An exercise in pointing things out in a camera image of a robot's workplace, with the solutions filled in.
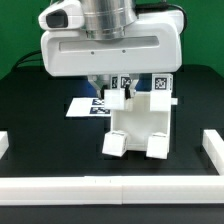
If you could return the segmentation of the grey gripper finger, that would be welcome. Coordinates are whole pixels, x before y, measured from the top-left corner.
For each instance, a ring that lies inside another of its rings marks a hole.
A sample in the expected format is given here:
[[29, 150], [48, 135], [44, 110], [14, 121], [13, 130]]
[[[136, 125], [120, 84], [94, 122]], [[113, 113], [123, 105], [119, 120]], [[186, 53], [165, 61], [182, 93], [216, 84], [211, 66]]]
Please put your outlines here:
[[97, 97], [99, 99], [104, 98], [104, 92], [108, 87], [108, 79], [105, 75], [89, 75], [88, 82], [96, 90]]
[[125, 84], [125, 98], [130, 99], [133, 98], [135, 95], [135, 87], [139, 81], [140, 74], [130, 74], [126, 78], [126, 84]]

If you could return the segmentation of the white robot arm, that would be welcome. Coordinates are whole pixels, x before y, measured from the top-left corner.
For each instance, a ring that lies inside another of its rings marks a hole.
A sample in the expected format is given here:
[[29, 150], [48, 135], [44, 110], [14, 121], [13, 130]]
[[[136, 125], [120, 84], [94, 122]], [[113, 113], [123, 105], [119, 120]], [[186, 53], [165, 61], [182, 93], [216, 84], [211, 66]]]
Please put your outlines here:
[[100, 97], [108, 88], [127, 88], [125, 76], [177, 71], [184, 12], [156, 6], [153, 12], [134, 0], [55, 2], [38, 18], [45, 69], [54, 77], [86, 76]]

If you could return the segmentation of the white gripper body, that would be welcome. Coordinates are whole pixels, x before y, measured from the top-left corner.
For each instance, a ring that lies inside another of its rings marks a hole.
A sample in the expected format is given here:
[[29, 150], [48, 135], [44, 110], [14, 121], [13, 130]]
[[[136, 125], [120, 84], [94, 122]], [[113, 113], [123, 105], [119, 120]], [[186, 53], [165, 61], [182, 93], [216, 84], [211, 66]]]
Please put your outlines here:
[[53, 76], [168, 73], [182, 64], [179, 10], [136, 14], [132, 0], [60, 0], [38, 21]]

